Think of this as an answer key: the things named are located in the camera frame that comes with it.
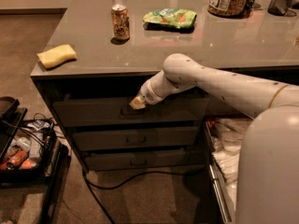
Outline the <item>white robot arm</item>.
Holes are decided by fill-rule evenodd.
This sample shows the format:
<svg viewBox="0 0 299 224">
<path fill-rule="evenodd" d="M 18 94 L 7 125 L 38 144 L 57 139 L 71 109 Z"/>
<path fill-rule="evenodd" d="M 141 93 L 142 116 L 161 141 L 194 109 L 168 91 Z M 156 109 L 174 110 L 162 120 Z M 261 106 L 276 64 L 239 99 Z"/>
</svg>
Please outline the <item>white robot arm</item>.
<svg viewBox="0 0 299 224">
<path fill-rule="evenodd" d="M 299 87 L 205 67 L 174 53 L 130 106 L 199 87 L 252 119 L 239 156 L 235 224 L 299 223 Z"/>
</svg>

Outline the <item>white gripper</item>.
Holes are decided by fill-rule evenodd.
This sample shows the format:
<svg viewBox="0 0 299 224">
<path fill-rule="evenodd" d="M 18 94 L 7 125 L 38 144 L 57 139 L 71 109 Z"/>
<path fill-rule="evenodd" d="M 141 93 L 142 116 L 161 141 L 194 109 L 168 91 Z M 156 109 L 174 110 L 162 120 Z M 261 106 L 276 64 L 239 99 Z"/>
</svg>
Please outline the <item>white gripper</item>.
<svg viewBox="0 0 299 224">
<path fill-rule="evenodd" d="M 155 93 L 151 87 L 150 80 L 148 79 L 140 88 L 139 94 L 130 102 L 130 107 L 134 110 L 143 109 L 148 105 L 156 105 L 164 98 Z"/>
</svg>

